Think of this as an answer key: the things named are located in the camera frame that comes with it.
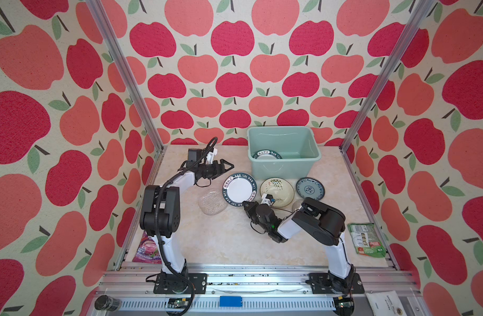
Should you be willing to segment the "aluminium frame post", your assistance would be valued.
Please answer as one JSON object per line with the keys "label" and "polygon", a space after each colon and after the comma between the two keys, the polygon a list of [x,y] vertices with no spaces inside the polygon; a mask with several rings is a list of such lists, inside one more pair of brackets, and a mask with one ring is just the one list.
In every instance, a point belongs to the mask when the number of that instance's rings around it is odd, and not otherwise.
{"label": "aluminium frame post", "polygon": [[110,19],[103,7],[102,1],[87,0],[86,3],[157,153],[162,154],[165,147],[153,123],[144,97],[136,83],[132,69],[120,48],[115,30],[111,26]]}
{"label": "aluminium frame post", "polygon": [[399,39],[395,43],[395,47],[391,54],[389,55],[387,61],[382,67],[381,73],[378,75],[373,88],[371,89],[369,96],[361,105],[361,109],[358,112],[355,120],[352,123],[351,128],[345,135],[344,141],[340,146],[340,152],[342,155],[346,155],[346,152],[353,142],[354,137],[357,135],[362,123],[367,118],[367,115],[374,105],[375,101],[378,99],[391,74],[397,68],[399,62],[401,61],[404,53],[407,51],[410,43],[415,37],[419,30],[420,25],[426,18],[428,11],[433,5],[433,1],[422,0],[416,4],[414,11],[411,13],[408,23],[405,25]]}

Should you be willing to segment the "blue patterned small plate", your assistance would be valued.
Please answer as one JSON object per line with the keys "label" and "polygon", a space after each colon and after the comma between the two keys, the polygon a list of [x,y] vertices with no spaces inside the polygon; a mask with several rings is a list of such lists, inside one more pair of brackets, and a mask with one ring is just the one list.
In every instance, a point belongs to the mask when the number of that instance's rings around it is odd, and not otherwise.
{"label": "blue patterned small plate", "polygon": [[296,182],[296,192],[303,199],[312,198],[320,201],[325,196],[324,185],[317,179],[311,177],[303,177]]}

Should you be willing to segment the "white paper sheet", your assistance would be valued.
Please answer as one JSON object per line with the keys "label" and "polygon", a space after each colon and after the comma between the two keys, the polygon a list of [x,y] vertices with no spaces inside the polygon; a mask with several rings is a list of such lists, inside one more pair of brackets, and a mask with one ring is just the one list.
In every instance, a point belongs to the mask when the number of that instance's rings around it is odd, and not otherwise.
{"label": "white paper sheet", "polygon": [[366,293],[374,316],[406,316],[396,291]]}

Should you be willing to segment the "cream floral plate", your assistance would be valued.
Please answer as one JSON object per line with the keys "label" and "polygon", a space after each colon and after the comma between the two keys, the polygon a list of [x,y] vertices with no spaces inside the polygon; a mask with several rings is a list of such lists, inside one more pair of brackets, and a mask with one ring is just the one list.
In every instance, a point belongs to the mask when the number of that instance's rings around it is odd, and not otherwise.
{"label": "cream floral plate", "polygon": [[294,200],[294,189],[292,185],[281,178],[270,178],[261,184],[260,195],[270,194],[274,198],[274,206],[286,207]]}

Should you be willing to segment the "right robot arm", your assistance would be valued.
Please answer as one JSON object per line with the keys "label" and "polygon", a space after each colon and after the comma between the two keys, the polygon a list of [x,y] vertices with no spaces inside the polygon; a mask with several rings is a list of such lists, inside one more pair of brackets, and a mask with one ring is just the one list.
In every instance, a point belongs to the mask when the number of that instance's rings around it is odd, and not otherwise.
{"label": "right robot arm", "polygon": [[300,207],[285,219],[272,210],[273,197],[261,203],[243,201],[242,206],[251,223],[260,226],[277,243],[285,243],[300,231],[324,245],[328,258],[325,285],[335,293],[348,294],[353,286],[355,268],[349,262],[344,244],[345,215],[338,209],[306,197]]}

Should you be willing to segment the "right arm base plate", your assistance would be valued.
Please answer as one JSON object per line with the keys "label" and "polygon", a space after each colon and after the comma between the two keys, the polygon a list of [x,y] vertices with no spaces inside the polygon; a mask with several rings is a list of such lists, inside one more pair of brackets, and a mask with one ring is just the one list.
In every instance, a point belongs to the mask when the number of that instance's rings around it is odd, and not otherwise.
{"label": "right arm base plate", "polygon": [[350,273],[341,279],[331,273],[310,273],[305,282],[313,294],[364,294],[363,282],[358,273]]}

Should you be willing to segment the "blue block on rail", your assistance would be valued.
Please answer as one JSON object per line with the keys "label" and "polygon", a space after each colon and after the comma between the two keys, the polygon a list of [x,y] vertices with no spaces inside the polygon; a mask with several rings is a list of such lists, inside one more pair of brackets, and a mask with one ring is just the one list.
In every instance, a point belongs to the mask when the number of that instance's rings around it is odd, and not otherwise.
{"label": "blue block on rail", "polygon": [[220,308],[241,308],[243,306],[243,298],[241,296],[220,296]]}

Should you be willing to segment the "grey glass plate right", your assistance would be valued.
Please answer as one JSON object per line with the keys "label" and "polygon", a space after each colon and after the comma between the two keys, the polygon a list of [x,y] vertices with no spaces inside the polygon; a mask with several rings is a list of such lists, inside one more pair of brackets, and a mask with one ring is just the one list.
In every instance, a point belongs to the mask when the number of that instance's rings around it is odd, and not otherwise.
{"label": "grey glass plate right", "polygon": [[303,203],[303,199],[295,200],[294,203],[292,204],[291,210],[297,211],[298,209],[301,208],[302,203]]}

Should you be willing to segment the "left aluminium frame post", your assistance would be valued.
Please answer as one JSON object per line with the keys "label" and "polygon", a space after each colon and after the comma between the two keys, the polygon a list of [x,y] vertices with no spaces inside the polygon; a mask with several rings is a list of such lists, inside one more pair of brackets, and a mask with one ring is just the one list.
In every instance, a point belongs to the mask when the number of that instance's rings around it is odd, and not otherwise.
{"label": "left aluminium frame post", "polygon": [[86,3],[157,153],[162,154],[165,147],[153,123],[144,97],[136,83],[132,69],[120,48],[115,30],[111,26],[110,19],[103,7],[102,1],[87,0]]}

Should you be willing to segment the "small green-rim plate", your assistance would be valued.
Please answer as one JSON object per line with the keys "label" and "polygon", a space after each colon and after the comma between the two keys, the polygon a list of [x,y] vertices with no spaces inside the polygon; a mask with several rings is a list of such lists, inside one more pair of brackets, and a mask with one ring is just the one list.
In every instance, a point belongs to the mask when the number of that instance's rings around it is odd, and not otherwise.
{"label": "small green-rim plate", "polygon": [[282,159],[282,156],[273,150],[259,150],[252,155],[252,158],[260,159],[260,160],[264,160],[264,159],[273,160],[273,159]]}
{"label": "small green-rim plate", "polygon": [[224,200],[234,206],[242,207],[245,201],[251,202],[257,194],[256,180],[245,172],[230,175],[223,183]]}

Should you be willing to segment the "green snack bag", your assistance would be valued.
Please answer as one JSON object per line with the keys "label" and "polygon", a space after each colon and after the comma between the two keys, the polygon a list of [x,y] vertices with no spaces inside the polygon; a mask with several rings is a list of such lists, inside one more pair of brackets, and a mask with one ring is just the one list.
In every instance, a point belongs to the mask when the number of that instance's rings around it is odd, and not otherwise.
{"label": "green snack bag", "polygon": [[357,254],[372,258],[386,256],[386,249],[378,238],[374,224],[350,223],[348,230]]}

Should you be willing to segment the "black cylinder lens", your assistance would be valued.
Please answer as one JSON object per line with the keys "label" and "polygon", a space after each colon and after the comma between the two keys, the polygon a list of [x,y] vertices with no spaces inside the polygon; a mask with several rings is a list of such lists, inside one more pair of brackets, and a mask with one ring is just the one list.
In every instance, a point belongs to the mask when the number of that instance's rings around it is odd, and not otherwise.
{"label": "black cylinder lens", "polygon": [[116,312],[121,306],[120,299],[108,295],[101,295],[94,302],[94,308],[98,311]]}

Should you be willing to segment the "clear glass plate left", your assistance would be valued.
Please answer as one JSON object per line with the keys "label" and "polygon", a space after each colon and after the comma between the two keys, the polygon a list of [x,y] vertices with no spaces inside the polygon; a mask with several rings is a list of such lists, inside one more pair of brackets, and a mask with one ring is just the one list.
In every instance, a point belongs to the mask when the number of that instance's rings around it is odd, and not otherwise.
{"label": "clear glass plate left", "polygon": [[207,192],[199,198],[198,205],[201,211],[208,216],[217,215],[223,212],[228,206],[220,190],[210,190]]}

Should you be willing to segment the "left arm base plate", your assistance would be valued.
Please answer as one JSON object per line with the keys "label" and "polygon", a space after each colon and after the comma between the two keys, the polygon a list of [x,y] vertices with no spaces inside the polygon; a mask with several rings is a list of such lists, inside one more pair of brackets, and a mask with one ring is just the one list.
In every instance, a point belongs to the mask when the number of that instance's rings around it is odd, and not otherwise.
{"label": "left arm base plate", "polygon": [[168,273],[160,273],[157,275],[154,294],[191,294],[194,290],[195,294],[204,294],[206,292],[208,274],[190,273],[185,280]]}

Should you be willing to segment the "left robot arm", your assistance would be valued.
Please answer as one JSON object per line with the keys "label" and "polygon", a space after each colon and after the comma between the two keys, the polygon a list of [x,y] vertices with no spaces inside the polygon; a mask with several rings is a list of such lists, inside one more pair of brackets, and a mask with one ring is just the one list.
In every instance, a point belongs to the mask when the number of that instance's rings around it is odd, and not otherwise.
{"label": "left robot arm", "polygon": [[200,179],[214,180],[232,170],[234,165],[221,159],[215,160],[217,149],[214,137],[203,149],[189,149],[188,158],[177,173],[162,185],[148,185],[144,190],[140,228],[155,242],[159,249],[162,270],[158,281],[178,283],[189,287],[186,259],[180,246],[173,240],[173,233],[180,224],[180,195],[195,186]]}

